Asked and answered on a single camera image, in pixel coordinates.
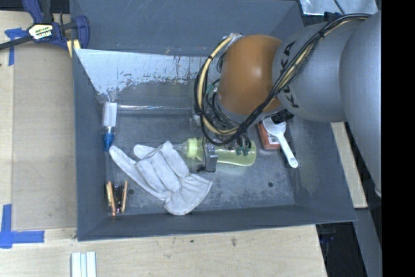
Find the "work glove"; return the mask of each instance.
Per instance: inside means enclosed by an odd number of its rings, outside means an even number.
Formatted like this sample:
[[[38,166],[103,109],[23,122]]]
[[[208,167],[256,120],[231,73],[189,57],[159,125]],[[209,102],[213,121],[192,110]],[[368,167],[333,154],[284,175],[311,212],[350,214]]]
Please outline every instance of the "work glove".
[[[209,193],[213,182],[190,174],[187,165],[170,141],[158,148],[136,145],[129,158],[120,148],[110,147],[112,160],[147,193],[164,201],[173,215],[185,215],[195,209]]]

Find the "gray tray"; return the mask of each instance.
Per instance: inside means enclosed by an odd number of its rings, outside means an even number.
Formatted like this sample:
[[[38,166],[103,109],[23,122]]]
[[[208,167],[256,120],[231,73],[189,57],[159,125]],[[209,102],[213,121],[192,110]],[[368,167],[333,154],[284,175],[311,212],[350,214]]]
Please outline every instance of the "gray tray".
[[[284,39],[302,27],[295,2],[71,0],[71,15],[81,14],[89,19],[91,42],[73,57],[79,240],[355,220],[328,123],[298,117],[289,122],[297,169],[287,165],[280,151],[261,150],[251,128],[258,148],[253,166],[222,164],[216,173],[200,174],[214,185],[197,209],[181,217],[166,213],[161,201],[133,183],[102,151],[100,102],[114,91],[121,104],[163,109],[121,112],[114,144],[131,157],[137,143],[157,147],[167,140],[200,137],[200,129],[189,121],[198,64],[231,32]],[[128,80],[120,73],[130,74]],[[195,171],[196,163],[187,162]],[[112,217],[104,184],[125,179],[131,189],[126,214]]]

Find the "green object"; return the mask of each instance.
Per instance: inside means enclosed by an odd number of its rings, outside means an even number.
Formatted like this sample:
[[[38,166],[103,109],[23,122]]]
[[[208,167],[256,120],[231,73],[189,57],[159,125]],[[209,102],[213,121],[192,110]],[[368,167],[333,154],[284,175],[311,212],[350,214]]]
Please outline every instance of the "green object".
[[[203,138],[189,138],[183,143],[173,146],[176,150],[181,151],[187,158],[204,161]],[[237,149],[229,150],[224,146],[215,146],[215,152],[218,154],[218,163],[228,163],[238,166],[251,166],[254,164],[257,156],[257,147],[252,142],[251,149],[241,154]]]

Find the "gray bin wall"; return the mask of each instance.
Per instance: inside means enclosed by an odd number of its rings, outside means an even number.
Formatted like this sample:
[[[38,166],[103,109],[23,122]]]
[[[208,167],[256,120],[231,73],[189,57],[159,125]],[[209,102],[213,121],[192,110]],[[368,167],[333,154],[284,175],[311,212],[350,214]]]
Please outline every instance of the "gray bin wall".
[[[70,5],[72,17],[86,15],[89,19],[88,49],[114,54],[147,53],[151,57],[167,53],[172,59],[205,58],[231,32],[268,34],[283,40],[302,27],[297,4],[291,1],[70,0]],[[251,128],[250,138],[259,149],[255,164],[238,175],[221,173],[220,167],[215,174],[201,174],[212,179],[214,186],[191,214],[179,217],[166,213],[161,201],[145,197],[148,194],[130,181],[134,194],[128,197],[126,215],[110,216],[104,184],[108,180],[121,183],[128,177],[102,151],[102,110],[97,90],[88,77],[89,74],[96,80],[97,74],[88,71],[91,68],[85,68],[74,54],[79,240],[355,220],[330,124],[298,117],[289,122],[287,136],[299,168],[291,169],[279,151],[262,151],[257,132]],[[133,84],[121,91],[119,98],[124,103],[137,104],[146,99],[147,91],[146,102],[157,103],[157,98],[151,98],[157,89],[157,82]],[[171,100],[177,97],[189,106],[193,105],[192,89],[191,77],[179,88],[162,85]],[[167,139],[179,143],[186,137],[201,136],[200,129],[186,125],[188,119],[186,113],[121,114],[114,144],[131,155],[135,143],[156,147]]]

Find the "wooden table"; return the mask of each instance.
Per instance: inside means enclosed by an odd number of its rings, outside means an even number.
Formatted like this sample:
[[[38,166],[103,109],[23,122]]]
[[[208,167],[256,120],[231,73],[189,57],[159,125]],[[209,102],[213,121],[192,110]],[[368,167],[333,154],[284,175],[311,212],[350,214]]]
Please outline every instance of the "wooden table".
[[[8,39],[3,34],[5,29],[27,28],[31,18],[24,12],[0,11],[0,43]],[[73,211],[65,206],[73,203],[74,196],[66,195],[65,190],[60,196],[54,196],[56,188],[66,186],[71,188],[73,179],[63,179],[62,172],[68,172],[67,167],[73,161],[73,142],[66,149],[64,158],[69,164],[61,171],[54,168],[55,159],[63,158],[57,152],[64,151],[59,146],[63,140],[68,145],[68,131],[73,115],[68,108],[72,101],[72,87],[68,85],[68,73],[60,72],[62,63],[53,63],[48,57],[68,57],[67,53],[51,45],[34,45],[28,43],[16,48],[16,64],[8,66],[8,50],[0,51],[0,214],[2,204],[26,204],[27,218],[35,218],[41,214],[46,216],[45,242],[31,245],[14,245],[10,250],[0,249],[0,276],[70,276],[69,261],[72,252],[95,251],[97,255],[98,276],[327,276],[324,261],[314,225],[254,230],[245,232],[227,232],[219,234],[176,235],[167,237],[148,237],[139,239],[120,239],[112,241],[78,242],[76,228],[53,227],[64,221],[73,224]],[[27,69],[30,82],[23,89],[14,91],[14,74],[18,66],[38,57],[39,64],[44,61],[45,67],[32,66]],[[53,83],[53,101],[47,100],[45,93],[41,98],[32,98],[34,90],[42,90],[48,82]],[[53,113],[42,108],[53,107]],[[65,121],[60,121],[63,112]],[[34,115],[42,115],[37,121]],[[44,131],[43,140],[30,141],[30,154],[13,147],[21,142],[28,142],[31,134],[18,132],[24,125]],[[351,153],[344,125],[333,124],[336,142],[339,146],[340,157],[345,168],[346,178],[351,189],[353,203],[356,208],[367,207],[359,175]],[[16,188],[21,183],[22,169],[31,164],[41,162],[42,170],[32,173],[25,188]],[[50,205],[42,205],[40,196],[50,200]],[[48,222],[48,216],[54,218]]]

